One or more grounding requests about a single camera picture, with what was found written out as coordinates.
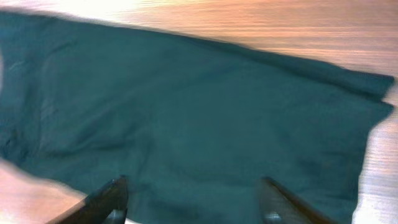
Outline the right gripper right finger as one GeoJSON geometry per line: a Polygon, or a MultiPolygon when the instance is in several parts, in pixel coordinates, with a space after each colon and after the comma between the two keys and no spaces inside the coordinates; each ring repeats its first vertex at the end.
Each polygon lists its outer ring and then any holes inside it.
{"type": "Polygon", "coordinates": [[[335,223],[272,178],[261,179],[257,193],[263,224],[335,223]]]}

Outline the black shorts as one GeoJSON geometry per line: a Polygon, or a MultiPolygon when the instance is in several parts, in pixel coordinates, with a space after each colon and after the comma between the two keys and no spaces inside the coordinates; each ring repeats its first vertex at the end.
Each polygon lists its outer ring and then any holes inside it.
{"type": "Polygon", "coordinates": [[[257,223],[271,177],[350,223],[391,76],[148,30],[1,13],[1,156],[139,223],[257,223]]]}

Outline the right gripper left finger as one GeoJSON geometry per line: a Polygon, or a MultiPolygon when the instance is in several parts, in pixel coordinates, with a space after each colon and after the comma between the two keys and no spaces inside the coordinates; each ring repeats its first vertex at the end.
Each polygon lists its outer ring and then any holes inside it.
{"type": "Polygon", "coordinates": [[[121,176],[110,180],[47,224],[125,224],[128,200],[127,178],[121,176]]]}

